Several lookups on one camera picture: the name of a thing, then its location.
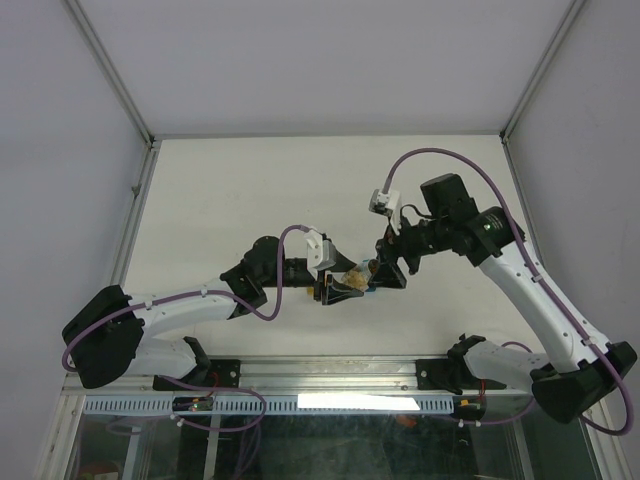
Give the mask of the clear bottle yellow capsules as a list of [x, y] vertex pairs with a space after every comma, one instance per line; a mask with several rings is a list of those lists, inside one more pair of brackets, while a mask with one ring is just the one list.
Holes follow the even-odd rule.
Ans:
[[377, 259], [367, 259], [358, 263], [354, 268], [345, 272], [340, 282], [355, 287], [363, 292], [369, 289], [369, 282], [379, 268]]

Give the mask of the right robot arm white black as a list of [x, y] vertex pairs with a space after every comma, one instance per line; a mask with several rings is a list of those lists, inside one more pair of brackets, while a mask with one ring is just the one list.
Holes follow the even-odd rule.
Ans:
[[529, 392], [558, 423], [568, 424], [599, 402], [624, 378], [638, 356], [626, 341], [611, 342], [559, 290], [517, 225], [503, 208], [479, 211], [461, 177], [445, 174], [420, 187], [429, 210], [411, 224], [394, 190], [373, 192], [369, 209], [389, 225], [377, 241], [380, 262], [373, 282], [402, 289], [398, 262], [415, 274], [427, 255], [452, 251], [466, 258], [511, 301], [543, 350], [527, 353], [497, 345], [483, 336], [462, 336], [447, 353], [448, 378], [459, 387], [493, 380]]

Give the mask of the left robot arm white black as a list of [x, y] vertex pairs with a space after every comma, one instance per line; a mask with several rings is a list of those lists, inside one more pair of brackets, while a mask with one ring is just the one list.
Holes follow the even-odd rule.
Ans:
[[349, 281], [356, 263], [326, 235], [302, 231], [302, 258], [286, 257], [284, 235], [263, 236], [237, 265], [195, 287], [164, 295], [128, 294], [118, 284], [102, 288], [62, 330], [63, 368], [86, 389], [138, 375], [168, 376], [194, 389], [208, 380], [209, 357], [197, 339], [166, 340], [164, 334], [246, 315], [272, 321], [286, 288], [307, 288], [324, 306], [363, 296], [366, 282]]

